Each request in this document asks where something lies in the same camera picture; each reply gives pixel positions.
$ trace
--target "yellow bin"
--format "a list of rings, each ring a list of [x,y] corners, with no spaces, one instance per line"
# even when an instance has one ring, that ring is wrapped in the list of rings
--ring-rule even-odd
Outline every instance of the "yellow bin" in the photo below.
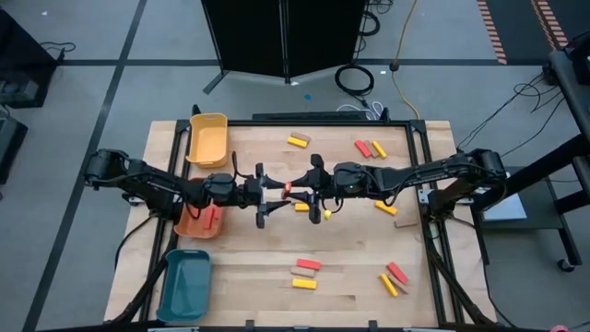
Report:
[[[215,168],[228,160],[228,118],[221,113],[191,118],[191,151],[186,159],[201,168]]]

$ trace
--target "red block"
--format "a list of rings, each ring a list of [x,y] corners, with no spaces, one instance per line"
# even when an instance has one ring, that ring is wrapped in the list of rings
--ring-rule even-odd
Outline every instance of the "red block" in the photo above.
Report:
[[[316,261],[307,260],[307,259],[298,259],[297,260],[297,266],[298,267],[310,268],[310,269],[314,269],[316,271],[319,271],[320,270],[320,267],[322,267],[322,263],[316,262]]]
[[[394,275],[394,277],[396,277],[399,280],[399,282],[403,283],[404,285],[407,285],[409,279],[394,262],[389,263],[387,269],[389,270],[389,272],[391,272],[391,274]]]
[[[358,141],[354,142],[354,145],[357,146],[357,148],[360,150],[360,153],[362,153],[362,155],[365,158],[369,158],[371,156],[371,152],[369,151],[367,146],[365,146],[365,144],[362,141],[358,140]]]

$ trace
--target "yellow block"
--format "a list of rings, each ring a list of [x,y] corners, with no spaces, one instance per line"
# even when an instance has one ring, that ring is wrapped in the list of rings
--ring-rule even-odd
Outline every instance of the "yellow block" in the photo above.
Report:
[[[295,138],[295,137],[291,137],[290,136],[287,139],[287,142],[289,144],[292,144],[292,145],[297,146],[297,147],[300,147],[300,148],[307,148],[307,142],[304,141],[304,140],[302,140],[302,139],[298,139],[298,138]]]
[[[375,202],[375,207],[379,208],[380,210],[383,210],[387,213],[389,213],[390,215],[394,216],[397,214],[397,208],[395,207],[388,207],[383,201],[376,201]]]
[[[381,279],[381,281],[383,282],[391,296],[397,297],[397,290],[395,290],[394,284],[391,283],[387,275],[382,273],[381,275],[379,275],[379,278]]]
[[[295,211],[297,212],[305,212],[309,211],[310,207],[305,203],[295,203]]]
[[[385,157],[387,157],[387,154],[385,153],[384,149],[381,148],[381,146],[379,145],[379,143],[377,143],[377,141],[372,141],[372,145],[375,147],[375,149],[377,150],[377,153],[379,153],[379,155],[381,156],[382,159],[385,159]]]
[[[293,287],[304,288],[306,290],[315,290],[317,288],[317,281],[305,280],[305,279],[294,279],[293,280]]]

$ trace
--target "blue object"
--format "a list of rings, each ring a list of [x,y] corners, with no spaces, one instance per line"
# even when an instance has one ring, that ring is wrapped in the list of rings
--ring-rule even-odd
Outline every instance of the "blue object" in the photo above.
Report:
[[[211,257],[202,250],[172,250],[156,317],[169,324],[193,323],[205,316],[211,288]]]

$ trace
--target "wooden table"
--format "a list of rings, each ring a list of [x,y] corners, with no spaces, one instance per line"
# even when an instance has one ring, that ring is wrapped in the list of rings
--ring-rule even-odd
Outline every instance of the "wooden table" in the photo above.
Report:
[[[152,123],[143,156],[147,163],[167,169],[174,126],[174,122]],[[452,155],[454,141],[449,123],[427,122],[427,128],[433,159]],[[309,147],[288,145],[290,131],[310,136]],[[365,160],[353,145],[357,139],[379,140],[387,159]],[[184,151],[186,140],[184,136],[180,151]],[[284,182],[311,168],[312,153],[322,155],[330,172],[335,164],[346,160],[395,168],[410,166],[405,130],[394,127],[231,126],[229,150],[237,152],[240,172],[254,173],[254,165],[263,162],[269,176]],[[178,158],[176,173],[180,175],[183,153]],[[231,162],[212,171],[232,172]],[[206,176],[210,172],[193,166],[190,175]],[[450,182],[440,182],[439,186]],[[265,194],[268,200],[277,200],[280,191]],[[399,209],[395,217],[373,205],[368,199],[349,199],[340,213],[319,225],[311,224],[306,213],[296,213],[287,206],[266,219],[264,230],[258,230],[254,224],[253,207],[229,207],[217,239],[181,238],[179,248],[207,250],[214,263],[209,310],[198,324],[243,326],[245,320],[253,319],[256,326],[363,327],[369,320],[377,320],[379,327],[437,326],[415,191],[408,188],[402,192],[395,203]],[[127,231],[147,214],[145,207],[132,207]],[[471,220],[468,207],[457,207],[455,215]],[[418,224],[397,228],[395,221]],[[495,320],[475,231],[451,220],[446,226],[458,281],[481,311]],[[125,244],[105,319],[118,315],[146,279],[155,229],[153,221]],[[166,239],[170,231],[171,225],[166,230]],[[293,276],[289,271],[297,258],[324,264],[316,274],[317,290],[291,288]],[[392,261],[408,275],[409,295],[390,297],[378,279],[385,272],[385,265]],[[159,306],[162,279],[154,289],[150,318],[155,318]],[[453,321],[448,288],[442,278],[441,281],[447,319]]]

